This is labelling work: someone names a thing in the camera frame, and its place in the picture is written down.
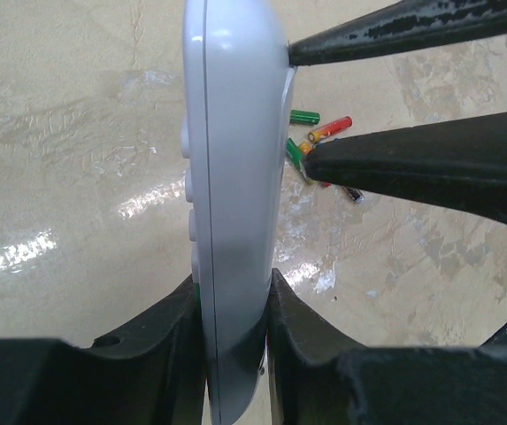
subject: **white remote control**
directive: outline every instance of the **white remote control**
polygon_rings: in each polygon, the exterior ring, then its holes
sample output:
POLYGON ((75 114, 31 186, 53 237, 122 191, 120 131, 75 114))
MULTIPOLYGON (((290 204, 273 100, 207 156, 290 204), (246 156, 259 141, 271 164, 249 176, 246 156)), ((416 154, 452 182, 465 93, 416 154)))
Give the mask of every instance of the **white remote control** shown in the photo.
POLYGON ((187 0, 184 22, 192 275, 211 420, 234 423, 257 385, 295 70, 268 0, 187 0))

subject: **orange battery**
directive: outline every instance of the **orange battery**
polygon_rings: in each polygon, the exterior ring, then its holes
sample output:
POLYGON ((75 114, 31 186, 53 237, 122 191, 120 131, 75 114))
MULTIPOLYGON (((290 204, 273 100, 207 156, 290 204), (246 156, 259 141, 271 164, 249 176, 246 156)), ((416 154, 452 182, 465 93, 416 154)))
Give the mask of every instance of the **orange battery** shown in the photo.
POLYGON ((316 128, 315 130, 312 130, 308 134, 308 138, 312 143, 319 142, 322 139, 326 139, 330 135, 335 135, 346 128, 351 127, 353 124, 353 120, 351 117, 343 117, 339 120, 330 122, 329 124, 326 124, 323 127, 316 128))
POLYGON ((314 149, 314 146, 312 146, 312 143, 304 141, 298 145, 298 149, 300 149, 304 155, 308 155, 308 152, 314 149))

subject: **red battery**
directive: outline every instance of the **red battery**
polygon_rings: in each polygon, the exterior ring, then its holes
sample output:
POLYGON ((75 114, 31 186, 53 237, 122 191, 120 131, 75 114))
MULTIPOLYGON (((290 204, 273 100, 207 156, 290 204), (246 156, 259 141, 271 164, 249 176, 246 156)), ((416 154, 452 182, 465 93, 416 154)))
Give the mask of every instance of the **red battery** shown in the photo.
POLYGON ((335 135, 346 128, 349 128, 353 125, 353 120, 351 117, 343 117, 339 120, 330 122, 323 127, 316 128, 312 130, 308 134, 308 138, 312 143, 319 142, 322 139, 329 137, 330 135, 335 135))

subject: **floor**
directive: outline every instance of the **floor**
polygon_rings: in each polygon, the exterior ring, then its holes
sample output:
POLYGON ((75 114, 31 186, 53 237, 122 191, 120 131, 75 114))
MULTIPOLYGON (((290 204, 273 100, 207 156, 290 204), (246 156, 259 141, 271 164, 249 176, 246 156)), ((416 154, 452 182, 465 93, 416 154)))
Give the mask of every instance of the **floor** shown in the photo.
MULTIPOLYGON (((294 41, 393 1, 348 3, 275 8, 294 41)), ((182 12, 0 0, 0 336, 88 346, 188 275, 182 12)), ((507 36, 301 69, 294 107, 349 114, 351 135, 507 111, 507 36)), ((479 344, 507 320, 507 227, 374 194, 353 205, 290 166, 274 265, 364 344, 479 344)), ((238 423, 270 423, 267 392, 264 377, 238 423)))

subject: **concrete floor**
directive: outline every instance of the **concrete floor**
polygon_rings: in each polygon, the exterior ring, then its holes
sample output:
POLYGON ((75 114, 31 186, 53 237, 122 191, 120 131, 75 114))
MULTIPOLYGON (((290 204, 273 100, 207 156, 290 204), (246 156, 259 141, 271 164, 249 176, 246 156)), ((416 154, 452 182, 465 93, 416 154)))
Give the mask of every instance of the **concrete floor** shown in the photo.
MULTIPOLYGON (((275 7, 291 41, 393 3, 275 7)), ((0 0, 0 336, 88 346, 189 273, 180 0, 0 0)), ((301 69, 294 107, 351 135, 507 111, 507 36, 301 69)), ((305 130, 292 128, 300 141, 305 130)), ((479 344, 507 320, 507 227, 305 186, 274 265, 371 345, 479 344)), ((270 423, 266 378, 239 423, 270 423)))

